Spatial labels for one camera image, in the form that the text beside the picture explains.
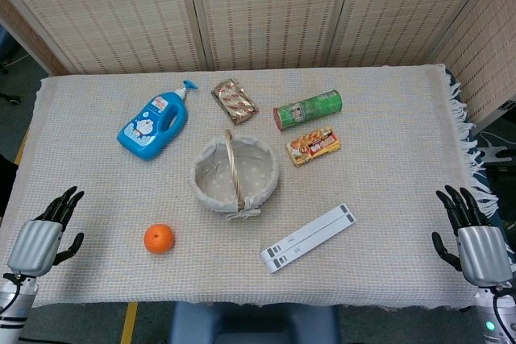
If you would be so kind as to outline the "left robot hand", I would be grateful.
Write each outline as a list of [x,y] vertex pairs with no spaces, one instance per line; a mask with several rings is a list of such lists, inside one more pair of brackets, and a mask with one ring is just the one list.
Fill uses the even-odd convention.
[[23,277],[41,277],[79,251],[84,240],[83,233],[75,236],[67,250],[58,249],[75,207],[84,194],[73,186],[51,201],[41,215],[23,224],[7,261],[12,273]]

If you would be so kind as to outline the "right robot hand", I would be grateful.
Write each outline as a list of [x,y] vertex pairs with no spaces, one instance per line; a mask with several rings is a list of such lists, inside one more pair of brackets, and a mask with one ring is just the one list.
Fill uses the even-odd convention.
[[492,288],[513,279],[510,257],[501,230],[481,212],[473,195],[465,188],[446,185],[436,192],[456,238],[458,254],[450,253],[438,232],[431,235],[438,256],[479,288]]

